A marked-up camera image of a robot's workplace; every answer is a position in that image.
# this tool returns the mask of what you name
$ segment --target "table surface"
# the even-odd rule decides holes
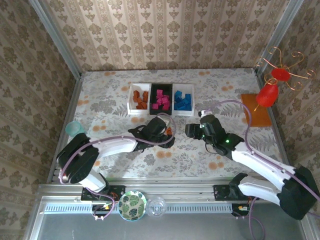
[[[85,128],[88,137],[105,138],[125,133],[143,125],[154,115],[128,115],[130,83],[194,84],[195,116],[175,116],[177,126],[173,147],[159,146],[144,152],[119,153],[98,159],[93,169],[109,178],[158,177],[234,177],[252,172],[226,157],[208,153],[205,143],[185,135],[185,124],[199,123],[197,111],[225,100],[241,101],[241,94],[258,93],[259,87],[251,68],[136,70],[87,72],[78,99],[74,120]],[[244,136],[247,122],[240,105],[226,103],[213,114],[229,133]],[[249,143],[266,155],[281,160],[272,127],[252,127]]]

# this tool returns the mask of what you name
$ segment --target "magenta block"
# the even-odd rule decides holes
[[[157,104],[159,105],[162,105],[162,98],[159,98],[157,101],[156,101]]]
[[[157,95],[157,96],[162,96],[162,95],[163,95],[163,90],[157,89],[157,90],[156,90],[156,95]]]
[[[153,104],[152,104],[152,109],[158,110],[158,109],[159,109],[159,105],[156,104],[156,103],[153,103]]]
[[[168,98],[166,98],[166,97],[163,97],[163,98],[162,98],[162,103],[163,103],[163,104],[166,104],[166,103],[168,103],[168,102],[169,102]]]

